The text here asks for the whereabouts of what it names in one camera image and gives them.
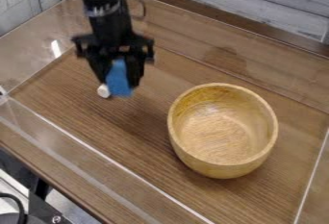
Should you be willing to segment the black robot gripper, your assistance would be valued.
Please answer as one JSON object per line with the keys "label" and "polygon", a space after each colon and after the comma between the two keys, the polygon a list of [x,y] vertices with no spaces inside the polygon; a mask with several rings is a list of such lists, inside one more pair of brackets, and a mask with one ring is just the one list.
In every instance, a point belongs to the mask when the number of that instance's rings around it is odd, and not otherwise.
{"label": "black robot gripper", "polygon": [[[128,47],[132,53],[137,54],[124,59],[128,85],[135,88],[144,76],[145,59],[154,59],[154,40],[133,32],[128,10],[113,12],[87,10],[85,15],[91,33],[72,37],[77,56],[87,56],[88,47],[105,50],[113,55],[119,54],[120,47]],[[104,84],[112,69],[112,61],[100,55],[89,55],[87,61],[99,83]]]}

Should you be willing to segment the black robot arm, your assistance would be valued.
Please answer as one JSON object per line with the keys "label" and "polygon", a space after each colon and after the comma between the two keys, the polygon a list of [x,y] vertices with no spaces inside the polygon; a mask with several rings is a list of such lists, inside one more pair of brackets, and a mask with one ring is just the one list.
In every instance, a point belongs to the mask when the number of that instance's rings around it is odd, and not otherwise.
{"label": "black robot arm", "polygon": [[91,33],[72,36],[76,55],[112,93],[132,90],[154,58],[154,39],[133,31],[127,0],[81,0],[81,5]]}

